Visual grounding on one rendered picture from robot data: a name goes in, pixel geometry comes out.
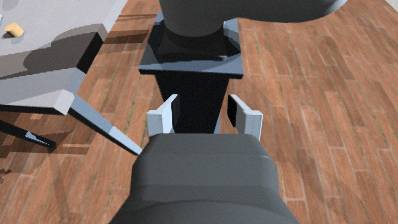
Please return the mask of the tan cylinder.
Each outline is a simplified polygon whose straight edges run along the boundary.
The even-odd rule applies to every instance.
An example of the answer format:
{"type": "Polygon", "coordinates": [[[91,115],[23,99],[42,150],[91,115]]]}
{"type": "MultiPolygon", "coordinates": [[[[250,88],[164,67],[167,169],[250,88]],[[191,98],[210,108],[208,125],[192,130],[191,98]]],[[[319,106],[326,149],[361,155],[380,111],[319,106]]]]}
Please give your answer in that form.
{"type": "Polygon", "coordinates": [[[5,28],[5,31],[13,38],[23,34],[23,29],[18,24],[11,24],[5,28]]]}

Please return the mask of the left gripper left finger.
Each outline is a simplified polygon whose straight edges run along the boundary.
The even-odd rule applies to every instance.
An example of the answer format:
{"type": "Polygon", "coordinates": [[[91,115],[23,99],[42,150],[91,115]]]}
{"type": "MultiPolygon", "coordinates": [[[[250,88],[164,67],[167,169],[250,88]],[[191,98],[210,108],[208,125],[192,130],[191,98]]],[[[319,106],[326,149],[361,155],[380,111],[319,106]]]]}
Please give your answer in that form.
{"type": "Polygon", "coordinates": [[[157,110],[146,113],[148,137],[169,133],[180,116],[180,95],[172,94],[157,110]]]}

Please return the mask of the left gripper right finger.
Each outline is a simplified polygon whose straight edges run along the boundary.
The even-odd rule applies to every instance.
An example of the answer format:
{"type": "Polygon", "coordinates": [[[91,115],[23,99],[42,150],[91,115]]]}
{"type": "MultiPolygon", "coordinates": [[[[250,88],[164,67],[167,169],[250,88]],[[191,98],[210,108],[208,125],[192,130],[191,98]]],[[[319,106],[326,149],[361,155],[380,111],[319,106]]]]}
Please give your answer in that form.
{"type": "Polygon", "coordinates": [[[251,134],[260,141],[263,114],[251,110],[236,95],[228,95],[227,115],[239,134],[251,134]]]}

